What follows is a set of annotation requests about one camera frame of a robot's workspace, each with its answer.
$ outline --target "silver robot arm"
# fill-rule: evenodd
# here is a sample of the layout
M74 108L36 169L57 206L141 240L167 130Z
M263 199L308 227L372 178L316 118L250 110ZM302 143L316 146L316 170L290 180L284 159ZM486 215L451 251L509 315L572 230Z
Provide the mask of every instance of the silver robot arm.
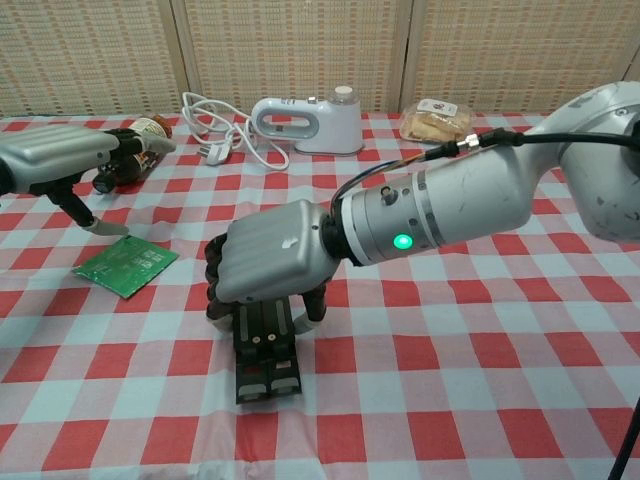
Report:
M561 132L633 134L635 142L640 83L592 90L526 133ZM557 140L479 149L477 136L459 145L478 151L346 196L333 217L299 201L233 222L207 247L209 318L215 324L229 305L313 291L343 258L372 265L515 229L531 215L540 177L558 165L590 233L640 241L640 152ZM321 320L320 307L311 320Z
M631 135L638 122L640 83L621 82L567 103L526 134ZM531 215L540 177L555 166L564 171L591 234L640 241L640 152L554 142L480 150L346 197L340 213L349 247L360 264L369 265L515 229Z
M93 130L51 125L0 134L0 195L46 195L85 230L123 235L123 225L102 222L73 193L84 172L112 159L152 151L168 153L175 143L129 129Z

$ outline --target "red and white checkered tablecloth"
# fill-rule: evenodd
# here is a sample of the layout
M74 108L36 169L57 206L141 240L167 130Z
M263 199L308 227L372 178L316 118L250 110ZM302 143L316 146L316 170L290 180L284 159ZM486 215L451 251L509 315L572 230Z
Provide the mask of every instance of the red and white checkered tablecloth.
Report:
M112 238L45 198L0 199L0 480L606 478L640 394L640 253L587 234L560 171L517 231L343 263L324 324L297 341L303 395L239 407L232 341L203 314L206 242L233 218L327 202L364 168L419 150L399 140L397 116L375 114L357 157L293 153L287 172L265 173L235 153L212 168L170 118L179 147L144 183L98 195L89 173L76 188L99 216L180 254L128 301L71 272ZM8 118L0 130L131 121Z

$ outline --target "bread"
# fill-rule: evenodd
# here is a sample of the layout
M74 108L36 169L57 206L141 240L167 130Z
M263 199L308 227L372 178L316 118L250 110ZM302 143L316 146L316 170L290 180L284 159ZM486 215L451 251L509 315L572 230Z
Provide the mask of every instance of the bread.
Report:
M414 106L410 112L405 112L403 117L403 122L400 125L400 136L406 140L423 142L460 141L467 135L471 126L471 114L465 108L458 108L456 114L451 117L416 111Z

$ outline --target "green circuit board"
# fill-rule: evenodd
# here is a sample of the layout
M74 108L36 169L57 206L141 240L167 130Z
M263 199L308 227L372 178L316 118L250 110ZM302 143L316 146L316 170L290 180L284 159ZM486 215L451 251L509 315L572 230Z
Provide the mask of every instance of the green circuit board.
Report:
M129 298L176 258L177 253L128 235L73 272Z

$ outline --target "black cable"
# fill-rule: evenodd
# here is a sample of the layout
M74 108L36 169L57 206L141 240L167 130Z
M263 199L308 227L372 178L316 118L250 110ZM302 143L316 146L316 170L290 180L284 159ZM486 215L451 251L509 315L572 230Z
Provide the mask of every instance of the black cable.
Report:
M460 153L460 149L458 144L455 141L443 143L439 147L432 148L424 152L423 155L418 157L415 161L417 162L428 162L429 160L436 160L442 157L455 157ZM360 172L355 177L348 180L344 183L333 195L331 199L331 214L335 214L336 203L340 198L344 196L349 190L355 187L357 184L365 180L366 178L375 175L378 172L385 170L395 170L396 168L401 168L407 166L409 163L404 160L391 160L388 162L384 162L378 165L374 165L371 168L366 169L364 172Z
M540 133L527 135L512 132L504 128L496 128L478 135L481 147L493 145L510 145L519 147L528 143L606 143L628 148L640 148L640 138L633 135L616 135L612 133Z
M353 187L355 187L358 183L363 181L365 178L371 175L374 175L375 173L381 170L384 170L387 167L390 167L395 162L396 162L395 160L389 160L388 162L374 165L373 167L367 168L365 171L360 172L355 177L347 180L346 183L344 183L338 190L336 190L336 193L334 193L333 197L331 198L331 214L335 215L336 203L338 202L338 200L340 200L340 198L342 198L342 196L345 193L347 193L349 190L351 190Z
M622 474L624 473L624 469L627 466L627 462L631 457L631 452L633 451L633 446L638 439L638 434L640 433L640 398L638 399L638 403L636 404L636 408L633 411L633 415L631 416L631 422L629 422L629 428L627 429L627 434L622 441L622 445L620 445L620 451L616 456L616 461L611 468L611 473L609 473L608 480L620 480L622 478Z

